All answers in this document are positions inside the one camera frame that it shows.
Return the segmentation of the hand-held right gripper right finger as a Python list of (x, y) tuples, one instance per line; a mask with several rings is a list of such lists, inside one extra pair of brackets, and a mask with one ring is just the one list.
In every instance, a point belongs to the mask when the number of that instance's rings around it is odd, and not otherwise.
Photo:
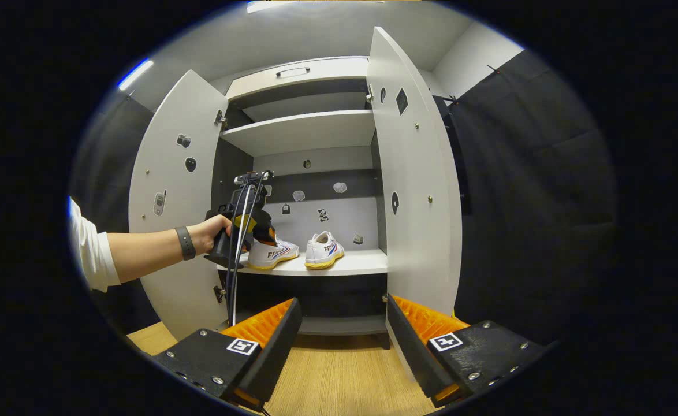
[(483, 395), (547, 353), (494, 321), (466, 324), (397, 295), (386, 303), (389, 332), (436, 408)]

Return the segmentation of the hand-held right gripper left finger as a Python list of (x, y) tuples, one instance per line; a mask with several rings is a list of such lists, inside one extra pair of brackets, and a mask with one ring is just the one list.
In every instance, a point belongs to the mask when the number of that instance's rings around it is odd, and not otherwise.
[(302, 320), (299, 300), (288, 299), (222, 331), (198, 329), (153, 359), (214, 398), (262, 411)]

